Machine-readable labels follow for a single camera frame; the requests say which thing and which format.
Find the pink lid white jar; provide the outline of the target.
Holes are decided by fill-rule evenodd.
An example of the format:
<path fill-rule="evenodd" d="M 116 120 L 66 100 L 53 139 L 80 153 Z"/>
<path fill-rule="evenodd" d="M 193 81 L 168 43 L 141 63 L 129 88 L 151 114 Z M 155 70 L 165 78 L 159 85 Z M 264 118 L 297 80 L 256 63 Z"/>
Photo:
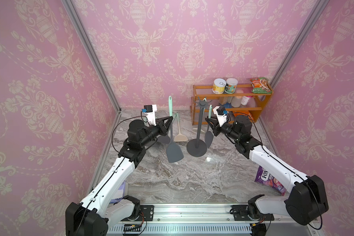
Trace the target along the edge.
<path fill-rule="evenodd" d="M 242 95 L 234 96 L 231 101 L 231 105 L 233 108 L 239 108 L 242 103 Z"/>

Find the mint grey solid spatula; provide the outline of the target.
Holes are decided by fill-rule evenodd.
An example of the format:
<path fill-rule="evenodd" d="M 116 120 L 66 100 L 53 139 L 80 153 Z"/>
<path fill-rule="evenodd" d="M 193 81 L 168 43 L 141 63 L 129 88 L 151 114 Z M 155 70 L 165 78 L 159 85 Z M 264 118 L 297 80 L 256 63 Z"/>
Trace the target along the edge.
<path fill-rule="evenodd" d="M 169 115 L 172 117 L 171 125 L 170 125 L 170 142 L 167 146 L 166 149 L 166 154 L 167 154 L 167 159 L 169 163 L 175 163 L 179 162 L 184 158 L 184 154 L 180 148 L 179 145 L 177 145 L 174 140 L 173 140 L 173 122 L 174 122 L 174 116 L 173 116 L 173 100 L 172 97 L 169 96 L 168 98 L 169 102 Z"/>

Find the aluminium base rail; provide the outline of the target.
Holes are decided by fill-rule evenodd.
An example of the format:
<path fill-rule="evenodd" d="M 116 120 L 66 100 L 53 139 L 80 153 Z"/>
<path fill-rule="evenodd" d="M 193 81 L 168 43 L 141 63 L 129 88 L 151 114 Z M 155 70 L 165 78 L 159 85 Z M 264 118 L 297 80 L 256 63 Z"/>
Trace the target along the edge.
<path fill-rule="evenodd" d="M 121 200 L 103 210 L 72 203 L 67 236 L 321 236 L 288 216 L 252 219 L 245 204 L 134 204 Z"/>

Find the beige long-handled spatula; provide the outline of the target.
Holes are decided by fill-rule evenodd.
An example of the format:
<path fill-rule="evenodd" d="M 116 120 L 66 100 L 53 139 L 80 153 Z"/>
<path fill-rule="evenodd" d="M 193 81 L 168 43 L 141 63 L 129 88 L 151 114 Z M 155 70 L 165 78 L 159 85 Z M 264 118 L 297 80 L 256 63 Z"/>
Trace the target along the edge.
<path fill-rule="evenodd" d="M 175 136 L 174 141 L 175 142 L 187 142 L 188 137 L 186 135 L 183 135 L 181 132 L 180 115 L 178 112 L 176 112 L 176 118 L 177 118 L 177 124 L 178 124 L 178 134 Z"/>

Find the purple tissue box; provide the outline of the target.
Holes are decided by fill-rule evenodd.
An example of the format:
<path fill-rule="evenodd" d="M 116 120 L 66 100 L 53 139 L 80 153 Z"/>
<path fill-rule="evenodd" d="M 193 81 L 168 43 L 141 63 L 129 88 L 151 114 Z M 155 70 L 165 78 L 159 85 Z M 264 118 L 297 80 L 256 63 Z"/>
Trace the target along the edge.
<path fill-rule="evenodd" d="M 110 204 L 119 203 L 128 194 L 128 183 L 124 181 L 119 189 L 113 194 Z"/>

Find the yellow pineapple can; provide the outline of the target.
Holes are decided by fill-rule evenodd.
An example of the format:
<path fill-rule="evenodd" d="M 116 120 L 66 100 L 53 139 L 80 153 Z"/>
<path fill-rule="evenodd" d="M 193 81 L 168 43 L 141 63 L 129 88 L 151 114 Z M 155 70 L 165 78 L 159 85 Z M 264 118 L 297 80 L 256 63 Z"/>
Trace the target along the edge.
<path fill-rule="evenodd" d="M 213 82 L 212 92 L 214 94 L 223 94 L 226 84 L 226 80 L 222 78 L 216 78 Z"/>

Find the wooden three-tier shelf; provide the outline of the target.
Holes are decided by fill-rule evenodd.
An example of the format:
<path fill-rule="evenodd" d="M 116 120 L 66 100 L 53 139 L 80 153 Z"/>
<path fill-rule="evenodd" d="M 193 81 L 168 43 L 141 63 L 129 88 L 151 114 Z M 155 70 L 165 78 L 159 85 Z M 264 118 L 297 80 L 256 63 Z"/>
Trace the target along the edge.
<path fill-rule="evenodd" d="M 194 85 L 193 86 L 193 96 L 191 97 L 191 106 L 190 106 L 190 112 L 191 112 L 191 123 L 193 125 L 198 124 L 198 116 L 200 112 L 200 108 L 196 104 L 198 102 L 198 99 L 203 100 L 204 98 L 207 99 L 207 101 L 214 107 L 216 106 L 222 106 L 219 104 L 219 98 L 220 97 L 228 97 L 228 103 L 223 105 L 225 106 L 226 110 L 233 114 L 234 111 L 249 111 L 255 122 L 259 119 L 261 116 L 262 111 L 266 108 L 266 105 L 268 104 L 269 100 L 272 98 L 273 93 L 271 94 L 255 94 L 252 93 L 252 85 L 251 84 L 239 84 L 237 85 L 236 91 L 233 94 L 214 94 L 212 92 L 212 86 L 208 85 Z M 232 98 L 234 96 L 252 96 L 250 99 L 249 103 L 247 106 L 242 107 L 240 106 L 239 108 L 233 108 L 231 105 Z"/>

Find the orange snack bag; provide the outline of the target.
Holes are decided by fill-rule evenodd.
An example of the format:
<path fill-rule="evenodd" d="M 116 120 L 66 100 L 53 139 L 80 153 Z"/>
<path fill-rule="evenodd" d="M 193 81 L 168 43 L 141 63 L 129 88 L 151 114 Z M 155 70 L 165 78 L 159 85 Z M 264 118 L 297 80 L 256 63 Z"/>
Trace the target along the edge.
<path fill-rule="evenodd" d="M 239 115 L 243 115 L 243 116 L 247 116 L 252 122 L 254 122 L 254 118 L 252 116 L 252 114 L 249 111 L 234 111 L 233 115 L 235 117 L 239 116 Z"/>

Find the red green snack bag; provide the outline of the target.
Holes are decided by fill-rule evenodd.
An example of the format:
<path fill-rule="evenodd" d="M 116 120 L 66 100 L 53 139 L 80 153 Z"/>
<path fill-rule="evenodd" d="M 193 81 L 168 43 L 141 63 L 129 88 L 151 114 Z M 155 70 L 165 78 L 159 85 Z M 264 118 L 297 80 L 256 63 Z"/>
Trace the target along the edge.
<path fill-rule="evenodd" d="M 252 93 L 255 94 L 271 94 L 272 91 L 268 85 L 268 79 L 265 77 L 250 79 L 252 84 Z"/>

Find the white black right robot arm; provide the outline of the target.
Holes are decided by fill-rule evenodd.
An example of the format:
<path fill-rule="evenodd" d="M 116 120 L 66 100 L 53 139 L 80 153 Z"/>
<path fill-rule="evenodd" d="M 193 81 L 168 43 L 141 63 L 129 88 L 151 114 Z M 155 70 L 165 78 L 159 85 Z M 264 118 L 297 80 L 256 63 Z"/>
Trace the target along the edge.
<path fill-rule="evenodd" d="M 257 219 L 262 214 L 279 214 L 289 216 L 305 226 L 329 210 L 324 181 L 317 175 L 308 176 L 269 151 L 252 136 L 252 121 L 246 115 L 237 116 L 233 124 L 228 123 L 224 116 L 205 120 L 214 136 L 225 135 L 240 154 L 263 167 L 289 193 L 287 197 L 261 194 L 250 199 L 248 214 L 251 218 Z"/>

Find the white pink bottle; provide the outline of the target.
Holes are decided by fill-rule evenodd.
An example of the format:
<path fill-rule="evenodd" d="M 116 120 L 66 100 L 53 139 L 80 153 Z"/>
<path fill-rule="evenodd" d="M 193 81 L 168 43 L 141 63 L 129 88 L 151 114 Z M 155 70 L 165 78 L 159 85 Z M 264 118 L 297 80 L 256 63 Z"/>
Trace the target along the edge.
<path fill-rule="evenodd" d="M 241 100 L 241 106 L 242 107 L 247 106 L 251 98 L 252 96 L 243 96 Z"/>

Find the green label can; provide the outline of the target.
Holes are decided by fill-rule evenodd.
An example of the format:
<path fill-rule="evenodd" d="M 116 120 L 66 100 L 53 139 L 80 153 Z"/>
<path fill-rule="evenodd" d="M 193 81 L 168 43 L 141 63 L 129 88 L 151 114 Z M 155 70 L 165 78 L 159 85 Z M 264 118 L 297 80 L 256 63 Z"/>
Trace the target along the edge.
<path fill-rule="evenodd" d="M 235 78 L 228 78 L 226 80 L 225 93 L 233 94 L 236 91 L 238 80 Z"/>

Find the mint grey ladle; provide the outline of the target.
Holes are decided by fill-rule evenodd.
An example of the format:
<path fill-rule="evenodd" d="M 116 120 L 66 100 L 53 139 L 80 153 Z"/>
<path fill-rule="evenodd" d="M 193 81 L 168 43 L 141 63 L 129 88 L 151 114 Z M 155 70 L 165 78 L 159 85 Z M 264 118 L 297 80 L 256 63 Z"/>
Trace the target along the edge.
<path fill-rule="evenodd" d="M 209 106 L 208 117 L 207 117 L 208 119 L 211 118 L 211 113 L 212 113 L 212 105 Z M 207 122 L 207 129 L 205 133 L 205 143 L 207 148 L 210 148 L 212 141 L 213 141 L 213 134 L 210 131 L 210 124 L 209 122 Z"/>

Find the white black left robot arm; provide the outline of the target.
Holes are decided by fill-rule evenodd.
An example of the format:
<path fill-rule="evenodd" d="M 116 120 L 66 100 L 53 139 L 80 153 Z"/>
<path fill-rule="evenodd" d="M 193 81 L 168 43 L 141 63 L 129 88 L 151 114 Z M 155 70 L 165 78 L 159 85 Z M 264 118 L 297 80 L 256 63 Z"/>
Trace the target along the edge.
<path fill-rule="evenodd" d="M 146 154 L 146 144 L 166 136 L 173 125 L 173 117 L 158 118 L 145 126 L 142 120 L 129 124 L 128 138 L 118 158 L 98 185 L 80 202 L 71 203 L 65 211 L 65 232 L 68 236 L 105 236 L 109 229 L 123 219 L 140 215 L 140 201 L 124 196 L 110 206 L 110 201 L 127 177 L 134 172 Z"/>

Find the purple Foxs candy bag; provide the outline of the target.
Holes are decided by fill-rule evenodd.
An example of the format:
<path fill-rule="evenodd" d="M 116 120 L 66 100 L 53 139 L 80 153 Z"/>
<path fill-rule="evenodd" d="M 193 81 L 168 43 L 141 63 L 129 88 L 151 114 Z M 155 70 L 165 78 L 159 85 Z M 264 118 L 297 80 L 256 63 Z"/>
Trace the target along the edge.
<path fill-rule="evenodd" d="M 286 193 L 286 188 L 282 185 L 282 183 L 261 166 L 258 168 L 255 182 L 277 190 L 282 196 Z"/>

